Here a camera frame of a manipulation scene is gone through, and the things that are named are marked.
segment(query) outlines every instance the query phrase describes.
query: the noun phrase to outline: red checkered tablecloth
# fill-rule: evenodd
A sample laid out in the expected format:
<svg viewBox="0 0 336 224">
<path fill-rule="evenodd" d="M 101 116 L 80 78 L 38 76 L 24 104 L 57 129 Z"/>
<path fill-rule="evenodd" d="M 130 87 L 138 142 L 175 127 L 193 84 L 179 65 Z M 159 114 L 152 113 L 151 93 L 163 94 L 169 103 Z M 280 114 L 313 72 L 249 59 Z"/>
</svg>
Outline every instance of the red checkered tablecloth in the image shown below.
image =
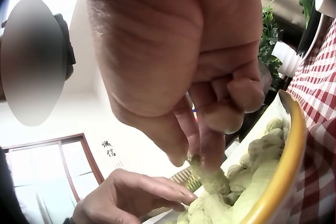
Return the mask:
<svg viewBox="0 0 336 224">
<path fill-rule="evenodd" d="M 314 49 L 287 91 L 301 104 L 308 129 L 303 167 L 288 223 L 318 224 L 335 209 L 336 19 L 324 17 Z"/>
</svg>

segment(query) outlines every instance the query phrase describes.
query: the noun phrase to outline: wall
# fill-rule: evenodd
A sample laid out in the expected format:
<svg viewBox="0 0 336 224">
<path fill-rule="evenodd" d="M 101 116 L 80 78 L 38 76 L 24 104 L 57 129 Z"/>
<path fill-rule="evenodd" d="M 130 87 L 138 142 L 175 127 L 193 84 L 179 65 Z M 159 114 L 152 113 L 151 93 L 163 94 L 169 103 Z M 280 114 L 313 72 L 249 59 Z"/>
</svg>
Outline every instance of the wall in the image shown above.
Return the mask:
<svg viewBox="0 0 336 224">
<path fill-rule="evenodd" d="M 120 123 L 111 111 L 107 92 L 98 71 L 96 80 L 97 97 L 102 105 L 104 116 L 109 121 L 107 135 L 122 153 L 121 161 L 127 170 L 148 176 L 171 177 L 188 167 L 187 163 L 182 167 L 175 167 L 169 162 L 166 154 L 144 133 Z"/>
<path fill-rule="evenodd" d="M 106 178 L 115 168 L 149 176 L 171 177 L 176 168 L 146 135 L 126 126 L 113 116 L 101 77 L 97 77 L 97 93 L 68 95 L 62 93 L 50 117 L 40 126 L 20 124 L 8 106 L 0 107 L 0 145 L 43 141 L 84 132 L 96 163 Z M 115 157 L 109 157 L 102 142 L 113 145 Z"/>
<path fill-rule="evenodd" d="M 61 95 L 50 117 L 37 127 L 20 124 L 5 105 L 0 107 L 0 145 L 5 147 L 84 132 L 97 165 L 106 177 L 113 170 L 100 148 L 106 138 L 106 121 L 96 97 L 89 93 Z"/>
</svg>

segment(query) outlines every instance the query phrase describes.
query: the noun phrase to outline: finger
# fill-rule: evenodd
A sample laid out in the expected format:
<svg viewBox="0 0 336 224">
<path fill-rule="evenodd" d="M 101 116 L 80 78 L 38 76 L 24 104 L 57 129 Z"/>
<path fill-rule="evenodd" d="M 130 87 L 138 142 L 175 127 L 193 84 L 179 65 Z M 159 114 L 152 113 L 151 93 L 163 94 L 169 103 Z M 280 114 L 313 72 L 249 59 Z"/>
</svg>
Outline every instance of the finger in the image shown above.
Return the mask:
<svg viewBox="0 0 336 224">
<path fill-rule="evenodd" d="M 257 57 L 233 72 L 228 92 L 233 101 L 246 113 L 258 110 L 265 99 Z"/>
<path fill-rule="evenodd" d="M 244 120 L 244 113 L 231 101 L 212 103 L 202 107 L 199 112 L 209 128 L 225 134 L 237 132 Z"/>
<path fill-rule="evenodd" d="M 123 108 L 112 97 L 109 99 L 112 110 L 120 122 L 146 134 L 167 154 L 173 165 L 180 167 L 184 164 L 189 144 L 173 111 L 157 117 L 138 116 Z"/>
<path fill-rule="evenodd" d="M 200 135 L 198 125 L 186 95 L 175 105 L 174 114 L 188 139 L 190 155 L 199 154 Z"/>
<path fill-rule="evenodd" d="M 201 116 L 198 119 L 201 135 L 201 165 L 206 171 L 217 170 L 224 161 L 225 137 L 222 132 L 205 127 L 207 123 Z"/>
<path fill-rule="evenodd" d="M 165 177 L 154 177 L 153 179 L 159 181 L 160 183 L 166 183 L 167 185 L 175 188 L 176 190 L 179 190 L 181 193 L 183 193 L 187 200 L 183 201 L 184 204 L 189 205 L 191 202 L 193 202 L 195 199 L 197 199 L 197 196 L 193 194 L 191 191 L 189 191 L 185 186 L 180 185 L 179 183 L 175 182 L 172 179 L 167 179 Z"/>
<path fill-rule="evenodd" d="M 222 129 L 211 127 L 205 119 L 203 110 L 217 104 L 217 98 L 209 82 L 192 84 L 189 94 L 197 110 L 198 128 L 200 134 L 201 164 L 206 170 L 218 169 L 224 158 L 225 142 Z"/>
<path fill-rule="evenodd" d="M 250 79 L 232 80 L 228 83 L 228 92 L 245 113 L 257 111 L 265 99 L 261 83 Z"/>
<path fill-rule="evenodd" d="M 174 211 L 182 212 L 186 208 L 180 203 L 176 201 L 169 201 L 166 199 L 157 199 L 153 201 L 153 209 L 157 209 L 160 207 L 169 207 L 172 208 Z"/>
<path fill-rule="evenodd" d="M 229 92 L 228 92 L 228 83 L 232 80 L 230 76 L 224 76 L 220 78 L 216 78 L 211 81 L 211 86 L 216 94 L 217 101 L 228 100 Z"/>
<path fill-rule="evenodd" d="M 188 204 L 195 199 L 195 195 L 192 193 L 187 193 L 181 187 L 176 189 L 175 184 L 172 186 L 171 182 L 173 181 L 156 180 L 143 174 L 122 169 L 113 171 L 110 176 L 115 178 L 116 183 L 121 183 L 126 188 L 138 188 L 169 201 L 186 202 Z"/>
</svg>

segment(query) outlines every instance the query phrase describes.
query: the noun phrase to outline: fingernail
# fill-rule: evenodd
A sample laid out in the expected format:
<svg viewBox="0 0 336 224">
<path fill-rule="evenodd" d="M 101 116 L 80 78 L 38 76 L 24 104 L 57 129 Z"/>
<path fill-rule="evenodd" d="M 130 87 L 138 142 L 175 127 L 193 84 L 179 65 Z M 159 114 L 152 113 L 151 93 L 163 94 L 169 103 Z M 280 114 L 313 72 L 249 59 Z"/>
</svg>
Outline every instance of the fingernail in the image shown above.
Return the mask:
<svg viewBox="0 0 336 224">
<path fill-rule="evenodd" d="M 170 162 L 173 164 L 173 165 L 175 165 L 176 167 L 181 167 L 184 163 L 185 163 L 185 161 L 187 160 L 187 157 L 184 157 L 184 158 L 182 158 L 182 159 L 173 159 L 173 158 L 170 158 L 169 156 L 168 156 L 168 159 L 170 160 Z"/>
</svg>

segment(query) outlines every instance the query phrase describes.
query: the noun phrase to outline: person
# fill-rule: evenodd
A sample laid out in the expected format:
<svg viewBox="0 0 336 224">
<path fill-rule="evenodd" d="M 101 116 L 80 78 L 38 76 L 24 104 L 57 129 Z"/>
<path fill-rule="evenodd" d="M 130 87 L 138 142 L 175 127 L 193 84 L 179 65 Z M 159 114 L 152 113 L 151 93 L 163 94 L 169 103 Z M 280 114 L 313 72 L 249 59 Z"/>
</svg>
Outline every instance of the person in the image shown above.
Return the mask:
<svg viewBox="0 0 336 224">
<path fill-rule="evenodd" d="M 175 166 L 200 154 L 204 169 L 219 168 L 223 134 L 238 130 L 244 113 L 264 100 L 257 60 L 260 0 L 86 1 L 115 116 L 144 132 Z M 194 198 L 168 179 L 117 170 L 66 222 L 138 223 L 154 208 L 181 210 L 181 202 Z M 24 223 L 17 211 L 7 215 L 11 223 Z"/>
</svg>

